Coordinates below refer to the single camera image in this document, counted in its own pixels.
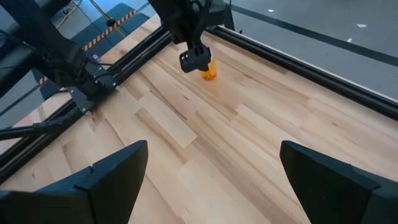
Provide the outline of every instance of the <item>wooden table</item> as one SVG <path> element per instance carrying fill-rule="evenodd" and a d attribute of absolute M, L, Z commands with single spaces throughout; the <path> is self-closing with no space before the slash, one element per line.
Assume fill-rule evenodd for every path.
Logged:
<path fill-rule="evenodd" d="M 279 160 L 285 139 L 398 180 L 397 122 L 215 36 L 203 41 L 216 80 L 184 74 L 185 46 L 170 44 L 1 188 L 39 189 L 140 139 L 149 161 L 130 223 L 308 223 Z"/>

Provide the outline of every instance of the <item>cable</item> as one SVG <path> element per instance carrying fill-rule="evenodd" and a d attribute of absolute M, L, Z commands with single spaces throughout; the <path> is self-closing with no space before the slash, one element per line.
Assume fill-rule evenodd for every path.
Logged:
<path fill-rule="evenodd" d="M 82 0 L 80 0 L 77 4 L 75 4 L 75 7 L 73 7 L 62 19 L 61 23 L 59 23 L 57 25 L 57 29 L 59 29 L 63 23 L 68 19 L 69 15 L 72 14 L 74 12 L 74 10 L 77 8 L 78 5 L 80 5 L 80 3 L 82 2 Z"/>
<path fill-rule="evenodd" d="M 118 27 L 122 28 L 122 30 L 123 30 L 124 32 L 126 32 L 127 35 L 129 35 L 129 32 L 128 32 L 123 26 L 118 25 L 118 23 L 116 23 L 116 25 L 117 25 Z"/>
<path fill-rule="evenodd" d="M 95 7 L 95 9 L 96 9 L 107 21 L 109 21 L 109 20 L 112 19 L 112 18 L 110 18 L 110 17 L 97 5 L 96 2 L 94 2 L 94 0 L 90 0 L 90 3 Z M 121 26 L 119 26 L 117 23 L 115 23 L 115 28 L 116 28 L 116 30 L 120 33 L 120 35 L 122 35 L 122 37 L 126 37 L 126 36 L 123 34 L 123 32 L 120 31 L 119 27 L 121 27 Z"/>
<path fill-rule="evenodd" d="M 85 17 L 91 22 L 91 24 L 94 25 L 94 27 L 98 30 L 98 32 L 99 32 L 100 34 L 102 34 L 101 29 L 98 28 L 98 27 L 95 25 L 95 23 L 87 16 L 87 14 L 81 9 L 81 7 L 80 7 L 78 4 L 76 4 L 74 1 L 72 1 L 72 3 L 74 3 L 75 6 L 81 11 L 81 13 L 83 13 L 83 15 L 85 15 Z"/>
<path fill-rule="evenodd" d="M 113 72 L 107 72 L 107 73 L 104 73 L 104 74 L 95 76 L 94 80 L 98 80 L 98 79 L 100 79 L 101 77 L 105 77 L 105 76 L 112 76 L 112 75 L 114 75 L 114 74 L 115 74 L 115 73 L 113 73 Z"/>
<path fill-rule="evenodd" d="M 122 71 L 122 67 L 120 67 L 119 65 L 113 64 L 113 63 L 99 63 L 99 62 L 95 62 L 92 59 L 88 59 L 89 63 L 92 63 L 94 65 L 105 65 L 105 66 L 110 66 L 111 68 L 116 68 L 117 71 L 115 71 L 116 73 L 121 72 Z"/>

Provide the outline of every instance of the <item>gray floor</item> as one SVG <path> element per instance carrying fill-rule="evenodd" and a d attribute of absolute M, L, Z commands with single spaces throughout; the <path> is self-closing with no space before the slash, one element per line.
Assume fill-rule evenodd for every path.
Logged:
<path fill-rule="evenodd" d="M 147 0 L 96 0 L 108 11 L 123 2 L 140 9 Z M 330 35 L 354 44 L 398 56 L 398 29 L 396 22 L 398 2 L 394 0 L 233 0 L 232 3 L 252 11 L 266 14 L 297 26 Z M 83 0 L 59 29 L 67 38 L 72 38 L 91 21 L 101 15 L 88 0 Z M 144 14 L 153 16 L 154 10 L 147 6 Z M 53 18 L 58 24 L 63 14 Z M 277 26 L 233 12 L 236 30 L 273 48 L 300 58 L 320 68 L 352 80 L 360 85 L 398 99 L 398 69 L 323 42 L 293 33 Z M 10 104 L 21 90 L 28 91 L 35 81 L 32 75 L 19 83 L 7 97 L 0 99 L 0 109 Z M 41 104 L 40 94 L 35 93 L 27 101 L 0 118 L 0 128 L 15 124 L 29 111 Z"/>

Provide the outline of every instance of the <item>orange object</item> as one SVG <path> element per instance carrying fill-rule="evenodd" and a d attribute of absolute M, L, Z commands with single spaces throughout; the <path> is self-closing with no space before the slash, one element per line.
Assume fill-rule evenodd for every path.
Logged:
<path fill-rule="evenodd" d="M 216 62 L 213 59 L 213 55 L 211 55 L 211 61 L 209 63 L 209 70 L 208 71 L 200 71 L 201 76 L 205 80 L 212 80 L 217 77 L 217 67 L 216 67 Z"/>

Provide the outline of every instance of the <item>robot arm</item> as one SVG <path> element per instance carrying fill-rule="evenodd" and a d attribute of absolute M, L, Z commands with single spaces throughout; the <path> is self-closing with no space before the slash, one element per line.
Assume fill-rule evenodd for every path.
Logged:
<path fill-rule="evenodd" d="M 208 26 L 224 23 L 226 6 L 223 0 L 149 0 L 164 26 L 173 35 L 173 43 L 186 42 L 188 50 L 180 55 L 181 69 L 207 71 L 210 49 L 200 36 Z"/>

